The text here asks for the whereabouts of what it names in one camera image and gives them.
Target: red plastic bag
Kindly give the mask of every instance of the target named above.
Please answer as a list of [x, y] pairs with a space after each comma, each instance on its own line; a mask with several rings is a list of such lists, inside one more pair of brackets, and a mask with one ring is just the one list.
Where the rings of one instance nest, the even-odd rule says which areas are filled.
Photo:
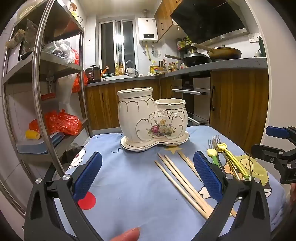
[[73, 49], [73, 52], [75, 53], [74, 64], [79, 65], [79, 54], [77, 53], [77, 51], [75, 49]]
[[[57, 112], [50, 111], [45, 114], [45, 125], [48, 133], [51, 135], [57, 131], [63, 132], [66, 135], [77, 135], [82, 129], [82, 123], [77, 116], [70, 115], [64, 109]], [[29, 129], [40, 133], [37, 119], [29, 123]]]
[[[83, 72], [83, 79], [84, 79], [84, 86], [87, 86], [87, 83], [89, 81], [88, 77], [86, 76], [85, 72]], [[80, 91], [80, 75], [77, 74], [77, 77], [74, 81], [72, 93], [78, 93]]]
[[64, 109], [58, 114], [57, 125], [66, 135], [77, 135], [82, 129], [82, 122], [75, 115], [70, 115]]

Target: ceramic saucer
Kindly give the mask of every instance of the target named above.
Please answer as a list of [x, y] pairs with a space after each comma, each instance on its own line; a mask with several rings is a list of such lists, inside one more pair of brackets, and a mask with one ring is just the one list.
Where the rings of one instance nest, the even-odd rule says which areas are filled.
[[180, 141], [178, 141], [178, 142], [166, 142], [166, 141], [163, 141], [163, 140], [159, 140], [159, 141], [156, 140], [152, 144], [147, 145], [147, 146], [144, 146], [144, 147], [140, 147], [140, 148], [138, 148], [138, 147], [132, 147], [132, 146], [128, 145], [126, 143], [126, 137], [123, 137], [120, 140], [120, 144], [121, 144], [121, 146], [123, 148], [125, 148], [127, 150], [135, 151], [135, 152], [141, 152], [141, 151], [148, 150], [151, 147], [156, 146], [158, 144], [162, 144], [162, 145], [165, 145], [165, 146], [178, 146], [178, 145], [181, 145], [181, 144], [185, 143], [186, 141], [188, 141], [189, 140], [189, 136], [190, 136], [189, 133], [186, 131], [185, 134], [183, 135], [183, 138]]

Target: frying pan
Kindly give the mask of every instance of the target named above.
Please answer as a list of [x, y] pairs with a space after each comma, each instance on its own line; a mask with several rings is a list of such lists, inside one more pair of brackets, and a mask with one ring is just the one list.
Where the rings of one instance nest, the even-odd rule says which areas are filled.
[[240, 58], [242, 53], [238, 49], [229, 47], [209, 48], [201, 44], [192, 43], [192, 47], [207, 50], [212, 61]]
[[211, 59], [202, 53], [192, 53], [192, 54], [187, 55], [184, 58], [179, 58], [179, 57], [175, 57], [175, 56], [167, 55], [167, 54], [165, 55], [165, 57], [166, 58], [173, 58], [173, 59], [177, 59], [177, 60], [183, 60], [184, 64], [187, 67], [211, 62]]

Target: gray countertop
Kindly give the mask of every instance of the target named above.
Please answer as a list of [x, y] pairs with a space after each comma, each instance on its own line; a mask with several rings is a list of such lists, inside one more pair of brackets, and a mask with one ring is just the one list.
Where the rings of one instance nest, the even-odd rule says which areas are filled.
[[132, 77], [132, 78], [122, 78], [116, 80], [107, 80], [97, 83], [88, 84], [88, 87], [125, 82], [125, 81], [135, 81], [135, 80], [155, 80], [159, 78], [174, 77], [181, 78], [182, 76], [196, 76], [203, 71], [213, 71], [221, 69], [267, 69], [267, 59], [266, 58], [240, 58], [240, 59], [230, 59], [216, 61], [206, 64], [200, 64], [192, 66], [185, 69], [180, 69], [174, 72], [165, 73], [161, 76], [143, 76], [143, 77]]

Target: built-in oven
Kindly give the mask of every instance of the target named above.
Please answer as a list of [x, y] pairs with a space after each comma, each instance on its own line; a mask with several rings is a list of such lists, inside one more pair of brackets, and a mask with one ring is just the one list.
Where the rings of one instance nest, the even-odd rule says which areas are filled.
[[188, 126], [209, 125], [210, 86], [210, 78], [184, 78], [173, 81], [171, 94], [173, 98], [181, 98], [186, 101]]

